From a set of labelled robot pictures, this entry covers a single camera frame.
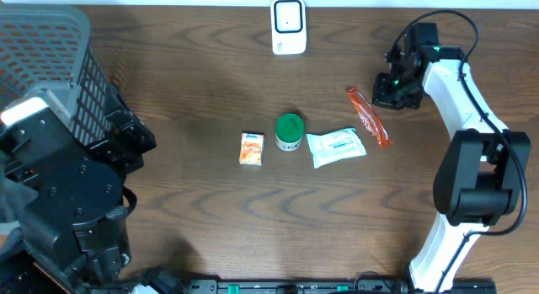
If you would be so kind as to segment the red chocolate bar wrapper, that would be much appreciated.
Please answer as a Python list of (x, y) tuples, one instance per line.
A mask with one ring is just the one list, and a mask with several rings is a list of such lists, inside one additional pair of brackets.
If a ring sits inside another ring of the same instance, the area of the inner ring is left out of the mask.
[(349, 87), (346, 91), (351, 103), (360, 117), (365, 128), (376, 138), (380, 148), (384, 149), (393, 144), (380, 118), (376, 115), (366, 98), (357, 87)]

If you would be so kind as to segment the mint green wet wipes pack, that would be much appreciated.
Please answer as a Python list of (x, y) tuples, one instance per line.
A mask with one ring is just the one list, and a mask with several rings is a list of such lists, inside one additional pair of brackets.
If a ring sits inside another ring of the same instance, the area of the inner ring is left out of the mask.
[(367, 154), (355, 128), (344, 128), (323, 135), (307, 134), (307, 143), (314, 168)]

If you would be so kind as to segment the green lid seasoning jar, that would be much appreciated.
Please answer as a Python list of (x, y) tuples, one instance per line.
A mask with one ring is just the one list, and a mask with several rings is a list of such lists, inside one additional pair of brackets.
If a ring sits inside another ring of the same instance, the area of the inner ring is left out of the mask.
[(302, 144), (304, 134), (305, 123), (299, 115), (283, 114), (276, 121), (275, 141), (282, 151), (295, 151)]

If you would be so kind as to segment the small orange juice packet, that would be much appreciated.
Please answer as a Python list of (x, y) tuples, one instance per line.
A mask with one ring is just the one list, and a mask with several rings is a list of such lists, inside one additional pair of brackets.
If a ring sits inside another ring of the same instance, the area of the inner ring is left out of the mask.
[(241, 136), (239, 163), (261, 166), (264, 153), (264, 134), (244, 132)]

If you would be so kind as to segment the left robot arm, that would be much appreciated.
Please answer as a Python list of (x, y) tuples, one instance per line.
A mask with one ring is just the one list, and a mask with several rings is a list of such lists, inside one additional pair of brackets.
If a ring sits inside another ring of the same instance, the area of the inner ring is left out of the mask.
[(127, 293), (127, 176), (156, 146), (116, 86), (41, 85), (1, 113), (4, 293)]

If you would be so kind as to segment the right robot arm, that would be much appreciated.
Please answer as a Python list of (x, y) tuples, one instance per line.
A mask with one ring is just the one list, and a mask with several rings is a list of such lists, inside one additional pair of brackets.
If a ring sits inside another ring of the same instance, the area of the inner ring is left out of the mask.
[(416, 291), (442, 293), (474, 243), (491, 236), (502, 216), (526, 212), (525, 169), (531, 150), (527, 134), (510, 131), (489, 108), (472, 79), (468, 54), (442, 45), (434, 23), (416, 21), (386, 54), (372, 102), (392, 110), (417, 109), (430, 96), (451, 139), (436, 173), (433, 227), (408, 266)]

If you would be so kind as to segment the white barcode scanner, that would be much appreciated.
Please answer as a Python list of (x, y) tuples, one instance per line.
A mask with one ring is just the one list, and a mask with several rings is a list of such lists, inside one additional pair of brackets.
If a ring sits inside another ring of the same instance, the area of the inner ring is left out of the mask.
[(303, 0), (273, 0), (271, 41), (275, 55), (299, 55), (307, 48), (306, 4)]

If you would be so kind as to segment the grey plastic mesh basket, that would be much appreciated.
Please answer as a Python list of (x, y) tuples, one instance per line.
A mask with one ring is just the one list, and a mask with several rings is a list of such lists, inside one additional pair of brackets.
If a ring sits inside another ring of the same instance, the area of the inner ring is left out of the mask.
[(51, 109), (83, 145), (104, 138), (109, 82), (90, 46), (91, 25), (67, 5), (1, 7), (1, 121)]

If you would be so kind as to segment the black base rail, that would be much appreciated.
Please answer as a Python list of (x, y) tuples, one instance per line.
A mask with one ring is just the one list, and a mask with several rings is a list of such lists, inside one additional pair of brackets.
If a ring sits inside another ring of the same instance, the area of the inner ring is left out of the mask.
[(170, 270), (154, 268), (136, 279), (101, 286), (92, 293), (143, 294), (425, 294), (412, 281), (367, 271), (353, 280), (246, 281), (220, 279), (182, 279)]

